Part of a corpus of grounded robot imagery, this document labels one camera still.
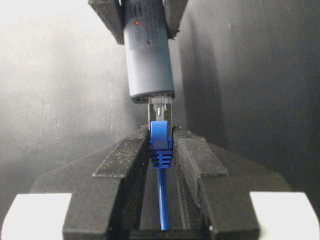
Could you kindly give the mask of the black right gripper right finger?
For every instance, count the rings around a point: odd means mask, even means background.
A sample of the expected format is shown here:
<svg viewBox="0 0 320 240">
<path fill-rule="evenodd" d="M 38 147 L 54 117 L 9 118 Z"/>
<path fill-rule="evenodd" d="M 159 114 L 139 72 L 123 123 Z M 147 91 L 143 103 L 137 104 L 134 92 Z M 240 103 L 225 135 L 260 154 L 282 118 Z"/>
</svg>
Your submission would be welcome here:
<svg viewBox="0 0 320 240">
<path fill-rule="evenodd" d="M 183 229 L 206 240 L 257 240 L 250 192 L 290 192 L 285 178 L 189 130 L 176 127 L 173 138 Z"/>
</svg>

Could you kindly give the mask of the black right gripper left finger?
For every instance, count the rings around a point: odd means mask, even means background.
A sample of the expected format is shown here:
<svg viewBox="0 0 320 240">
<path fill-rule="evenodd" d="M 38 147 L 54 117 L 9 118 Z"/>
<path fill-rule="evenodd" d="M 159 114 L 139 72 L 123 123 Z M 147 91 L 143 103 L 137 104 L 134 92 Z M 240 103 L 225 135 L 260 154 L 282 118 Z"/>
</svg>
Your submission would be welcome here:
<svg viewBox="0 0 320 240">
<path fill-rule="evenodd" d="M 72 195 L 62 229 L 66 240 L 116 240 L 141 221 L 149 164 L 149 129 L 40 176 L 33 194 Z"/>
</svg>

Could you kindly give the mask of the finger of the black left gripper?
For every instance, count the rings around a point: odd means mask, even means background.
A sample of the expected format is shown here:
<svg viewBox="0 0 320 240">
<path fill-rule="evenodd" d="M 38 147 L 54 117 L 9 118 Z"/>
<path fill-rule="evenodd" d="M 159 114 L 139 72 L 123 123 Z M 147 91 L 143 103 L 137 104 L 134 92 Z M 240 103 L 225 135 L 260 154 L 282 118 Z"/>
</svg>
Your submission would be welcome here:
<svg viewBox="0 0 320 240">
<path fill-rule="evenodd" d="M 188 2 L 188 0 L 165 0 L 163 3 L 168 38 L 170 40 L 173 40 L 180 32 L 181 21 Z"/>
<path fill-rule="evenodd" d="M 88 4 L 114 36 L 118 45 L 124 45 L 124 11 L 119 0 L 89 0 Z"/>
</svg>

